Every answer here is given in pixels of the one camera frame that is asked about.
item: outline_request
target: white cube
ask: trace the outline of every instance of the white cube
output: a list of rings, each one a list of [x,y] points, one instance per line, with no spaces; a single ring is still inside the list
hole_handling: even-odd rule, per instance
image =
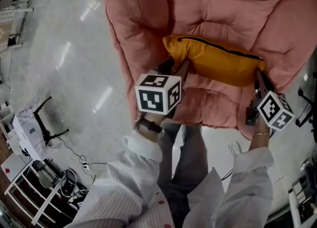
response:
[[[295,117],[287,101],[272,91],[261,101],[258,110],[266,124],[278,131],[282,131]]]
[[[135,86],[139,110],[168,114],[181,100],[181,82],[180,76],[142,74]]]

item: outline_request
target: yellow pouch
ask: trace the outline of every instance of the yellow pouch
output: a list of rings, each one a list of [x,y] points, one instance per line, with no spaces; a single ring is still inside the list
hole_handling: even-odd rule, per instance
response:
[[[265,63],[259,56],[221,42],[172,34],[164,37],[163,43],[175,60],[175,68],[189,58],[196,74],[233,86],[249,86],[254,83],[255,70],[265,70]]]

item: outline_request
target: striped shirt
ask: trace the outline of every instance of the striped shirt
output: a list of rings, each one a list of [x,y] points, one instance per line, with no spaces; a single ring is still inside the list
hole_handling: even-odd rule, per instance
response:
[[[173,228],[168,202],[157,185],[162,160],[158,144],[136,131],[123,137],[127,150],[108,163],[67,228]],[[215,169],[187,195],[191,211],[184,228],[261,228],[273,200],[268,148],[235,157],[224,192]]]

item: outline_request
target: rolled-up cuff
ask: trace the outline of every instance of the rolled-up cuff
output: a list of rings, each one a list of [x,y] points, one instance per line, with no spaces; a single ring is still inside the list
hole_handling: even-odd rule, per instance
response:
[[[233,163],[232,173],[248,172],[259,167],[269,168],[274,165],[271,151],[267,147],[256,148],[239,154]]]
[[[157,162],[162,161],[162,150],[155,142],[150,141],[136,130],[132,130],[130,134],[122,137],[122,142],[132,152]]]

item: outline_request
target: concrete floor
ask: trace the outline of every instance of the concrete floor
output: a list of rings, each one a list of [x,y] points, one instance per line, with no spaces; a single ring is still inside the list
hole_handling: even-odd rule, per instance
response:
[[[57,133],[69,128],[62,139],[89,163],[106,163],[124,148],[121,137],[132,129],[125,96],[124,79],[118,55],[100,0],[30,0],[34,11],[27,14],[22,34],[24,46],[12,51],[10,83],[12,94],[2,90],[13,107],[24,107],[34,96],[40,102],[52,96],[40,116]],[[8,81],[10,54],[1,61]],[[309,107],[298,97],[301,87],[312,97],[316,58],[311,59],[286,93],[295,116],[304,116]],[[276,132],[269,148],[275,165],[268,170],[274,190],[272,212],[288,202],[288,189],[301,174],[299,167],[310,157],[316,144],[307,123],[298,128],[293,121],[283,132]],[[247,151],[250,142],[234,129],[203,128],[210,168],[220,176],[232,169],[229,145],[238,142]],[[180,134],[174,147],[176,167],[182,145]],[[65,146],[52,156],[61,169],[73,168],[85,185],[92,179],[84,174],[79,157]],[[99,175],[105,165],[92,165],[86,173]],[[227,188],[230,179],[224,181]]]

